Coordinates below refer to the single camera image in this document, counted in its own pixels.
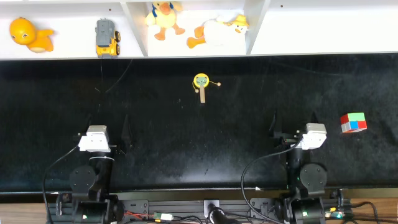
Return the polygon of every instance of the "toy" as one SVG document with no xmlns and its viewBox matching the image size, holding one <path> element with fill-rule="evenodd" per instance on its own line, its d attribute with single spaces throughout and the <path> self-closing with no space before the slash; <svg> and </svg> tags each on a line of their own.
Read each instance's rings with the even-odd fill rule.
<svg viewBox="0 0 398 224">
<path fill-rule="evenodd" d="M 205 88 L 209 85 L 209 83 L 216 84 L 218 86 L 221 86 L 221 83 L 215 83 L 210 81 L 209 77 L 204 74 L 204 73 L 199 73 L 198 75 L 195 75 L 192 81 L 192 86 L 193 89 L 195 89 L 195 93 L 200 92 L 200 103 L 206 103 L 206 98 L 205 98 Z"/>
<path fill-rule="evenodd" d="M 349 113 L 340 118 L 343 133 L 360 132 L 368 128 L 364 113 Z"/>
<path fill-rule="evenodd" d="M 148 14 L 145 23 L 148 26 L 157 24 L 160 27 L 160 32 L 155 34 L 158 40 L 165 40 L 166 29 L 173 27 L 175 34 L 180 35 L 185 32 L 185 29 L 179 28 L 176 24 L 177 15 L 175 11 L 182 11 L 182 6 L 179 2 L 153 2 L 152 12 Z"/>
<path fill-rule="evenodd" d="M 25 18 L 18 18 L 10 25 L 10 34 L 15 43 L 26 45 L 26 47 L 35 52 L 51 52 L 54 46 L 51 43 L 49 35 L 54 34 L 53 30 L 38 30 L 33 23 Z"/>
<path fill-rule="evenodd" d="M 220 17 L 217 20 L 209 20 L 203 26 L 195 29 L 195 37 L 187 40 L 189 48 L 198 44 L 224 45 L 233 44 L 237 35 L 244 35 L 248 31 L 249 24 L 244 15 L 238 15 L 233 22 L 222 22 Z"/>
<path fill-rule="evenodd" d="M 120 33 L 109 19 L 100 19 L 95 27 L 98 58 L 116 58 L 120 54 Z"/>
</svg>

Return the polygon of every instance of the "wooden handle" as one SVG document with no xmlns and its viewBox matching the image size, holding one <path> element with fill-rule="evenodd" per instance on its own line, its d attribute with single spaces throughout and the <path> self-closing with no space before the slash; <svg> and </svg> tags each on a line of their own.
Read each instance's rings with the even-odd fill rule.
<svg viewBox="0 0 398 224">
<path fill-rule="evenodd" d="M 199 92 L 200 92 L 200 103 L 206 103 L 205 87 L 203 85 L 200 85 Z"/>
</svg>

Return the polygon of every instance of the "yellow hat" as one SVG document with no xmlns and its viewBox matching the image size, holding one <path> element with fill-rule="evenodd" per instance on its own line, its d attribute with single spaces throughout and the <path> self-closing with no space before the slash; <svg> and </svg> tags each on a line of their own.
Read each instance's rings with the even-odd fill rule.
<svg viewBox="0 0 398 224">
<path fill-rule="evenodd" d="M 246 16 L 242 14 L 239 14 L 232 23 L 238 26 L 249 26 L 249 24 L 246 22 Z"/>
</svg>

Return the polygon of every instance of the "blue square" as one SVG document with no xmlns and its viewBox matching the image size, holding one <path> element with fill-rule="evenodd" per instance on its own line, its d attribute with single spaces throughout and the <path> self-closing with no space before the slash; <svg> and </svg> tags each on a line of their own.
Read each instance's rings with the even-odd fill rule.
<svg viewBox="0 0 398 224">
<path fill-rule="evenodd" d="M 349 126 L 350 126 L 351 130 L 359 128 L 357 121 L 350 121 Z"/>
</svg>

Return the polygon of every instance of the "black tabletop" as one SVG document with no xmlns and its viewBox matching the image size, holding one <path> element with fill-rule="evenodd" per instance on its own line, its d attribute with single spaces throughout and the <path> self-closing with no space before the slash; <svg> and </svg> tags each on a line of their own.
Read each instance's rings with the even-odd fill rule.
<svg viewBox="0 0 398 224">
<path fill-rule="evenodd" d="M 116 154 L 113 191 L 237 188 L 247 163 L 276 152 L 276 109 L 286 132 L 312 114 L 325 124 L 310 155 L 327 167 L 328 187 L 398 185 L 396 54 L 134 59 L 117 82 L 130 61 L 0 62 L 0 191 L 40 191 L 44 169 L 74 147 L 89 114 L 111 138 L 129 115 L 134 149 Z M 205 88 L 205 104 L 197 73 L 221 82 Z M 368 129 L 342 134 L 350 112 L 363 112 Z M 69 173 L 88 158 L 75 151 L 56 165 L 48 190 L 69 190 Z M 255 164 L 246 185 L 284 189 L 284 159 Z"/>
</svg>

